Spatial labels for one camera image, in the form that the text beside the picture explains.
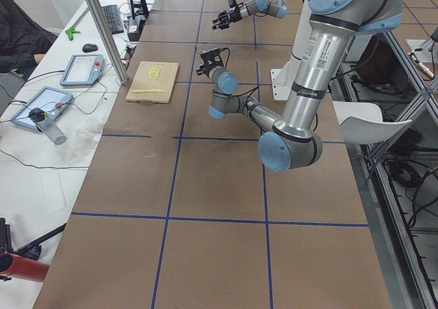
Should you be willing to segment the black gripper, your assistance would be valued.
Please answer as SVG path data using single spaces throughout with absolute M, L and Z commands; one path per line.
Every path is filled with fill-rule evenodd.
M 202 56 L 203 64 L 196 69 L 197 75 L 206 75 L 213 78 L 215 71 L 224 70 L 224 62 L 220 54 L 207 54 Z
M 239 7 L 231 8 L 229 11 L 222 11 L 219 15 L 212 21 L 213 30 L 223 30 L 230 28 L 231 23 L 236 23 L 242 20 L 242 14 Z

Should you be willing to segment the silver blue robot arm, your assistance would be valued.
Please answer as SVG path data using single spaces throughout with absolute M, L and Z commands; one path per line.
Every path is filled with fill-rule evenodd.
M 284 112 L 277 114 L 252 96 L 237 95 L 238 80 L 228 71 L 220 49 L 201 51 L 198 75 L 214 82 L 209 114 L 223 119 L 242 113 L 263 129 L 258 152 L 272 171 L 306 167 L 322 154 L 322 141 L 311 130 L 321 100 L 353 36 L 399 26 L 403 0 L 307 0 L 311 33 Z
M 231 23 L 236 23 L 249 16 L 273 16 L 284 18 L 287 13 L 286 0 L 249 0 L 238 3 L 236 0 L 228 0 L 229 11 L 219 13 L 211 23 L 213 30 L 228 29 Z

